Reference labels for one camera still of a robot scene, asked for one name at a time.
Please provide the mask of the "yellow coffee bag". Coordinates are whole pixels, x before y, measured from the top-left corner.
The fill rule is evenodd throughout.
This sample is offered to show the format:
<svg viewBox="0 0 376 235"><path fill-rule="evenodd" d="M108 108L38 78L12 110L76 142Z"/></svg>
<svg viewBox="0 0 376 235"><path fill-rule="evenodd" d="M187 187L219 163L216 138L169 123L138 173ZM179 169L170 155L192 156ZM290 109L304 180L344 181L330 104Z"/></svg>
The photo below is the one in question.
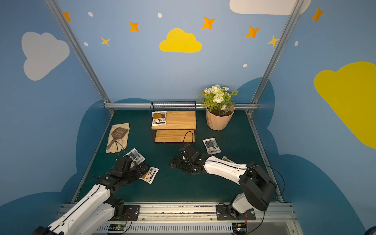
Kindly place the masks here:
<svg viewBox="0 0 376 235"><path fill-rule="evenodd" d="M222 157L222 160L223 160L223 161L226 161L226 162L233 163L233 164L235 163L235 162L233 162L232 160L228 159L226 156L223 156L223 157Z"/></svg>
<svg viewBox="0 0 376 235"><path fill-rule="evenodd" d="M158 172L159 172L158 168L150 167L149 171L145 175L143 175L140 179L142 179L143 181L149 184L152 184Z"/></svg>
<svg viewBox="0 0 376 235"><path fill-rule="evenodd" d="M167 111L156 111L152 112L152 124L151 126L166 125L166 115Z"/></svg>

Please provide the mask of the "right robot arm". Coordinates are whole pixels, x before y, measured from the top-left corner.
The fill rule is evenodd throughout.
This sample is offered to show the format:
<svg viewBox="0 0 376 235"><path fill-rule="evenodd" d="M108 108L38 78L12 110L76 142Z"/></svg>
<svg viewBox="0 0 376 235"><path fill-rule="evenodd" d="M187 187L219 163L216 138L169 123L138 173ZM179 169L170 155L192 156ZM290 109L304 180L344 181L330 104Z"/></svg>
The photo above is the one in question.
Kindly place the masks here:
<svg viewBox="0 0 376 235"><path fill-rule="evenodd" d="M185 143L179 149L181 156L174 156L169 166L191 175L205 173L220 176L238 184L242 193L236 195L225 206L226 215L240 219L248 210L267 211L277 190L276 182L262 168L262 165L237 164L208 153L199 153L192 145Z"/></svg>

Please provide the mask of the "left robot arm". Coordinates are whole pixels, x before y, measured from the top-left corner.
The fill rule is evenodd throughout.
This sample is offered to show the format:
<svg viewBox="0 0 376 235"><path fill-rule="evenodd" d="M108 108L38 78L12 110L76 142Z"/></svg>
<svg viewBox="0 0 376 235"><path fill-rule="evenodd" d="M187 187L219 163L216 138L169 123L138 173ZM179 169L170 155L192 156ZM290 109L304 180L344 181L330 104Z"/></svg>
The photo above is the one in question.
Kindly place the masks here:
<svg viewBox="0 0 376 235"><path fill-rule="evenodd" d="M114 197L123 186L130 185L146 175L150 166L137 164L128 156L117 159L114 167L68 212L48 227L38 227L34 235L90 235L111 219L130 215L125 211L124 201Z"/></svg>

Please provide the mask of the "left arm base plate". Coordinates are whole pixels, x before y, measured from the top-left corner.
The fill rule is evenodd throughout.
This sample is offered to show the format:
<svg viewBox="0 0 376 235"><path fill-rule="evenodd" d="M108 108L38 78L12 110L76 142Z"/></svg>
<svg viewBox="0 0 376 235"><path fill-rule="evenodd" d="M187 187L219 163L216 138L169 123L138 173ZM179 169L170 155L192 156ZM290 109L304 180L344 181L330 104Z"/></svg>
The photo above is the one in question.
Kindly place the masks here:
<svg viewBox="0 0 376 235"><path fill-rule="evenodd" d="M132 220L137 221L140 213L140 205L123 205L120 207L116 220L126 221Z"/></svg>

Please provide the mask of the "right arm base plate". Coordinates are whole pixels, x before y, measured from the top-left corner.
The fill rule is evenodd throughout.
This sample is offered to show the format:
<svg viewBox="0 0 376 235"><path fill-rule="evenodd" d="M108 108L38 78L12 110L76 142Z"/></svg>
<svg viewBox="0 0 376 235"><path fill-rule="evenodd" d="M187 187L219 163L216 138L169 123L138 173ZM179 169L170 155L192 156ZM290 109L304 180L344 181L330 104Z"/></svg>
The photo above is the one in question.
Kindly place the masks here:
<svg viewBox="0 0 376 235"><path fill-rule="evenodd" d="M256 220L253 208L244 213L239 213L232 206L223 203L216 205L215 208L217 220Z"/></svg>

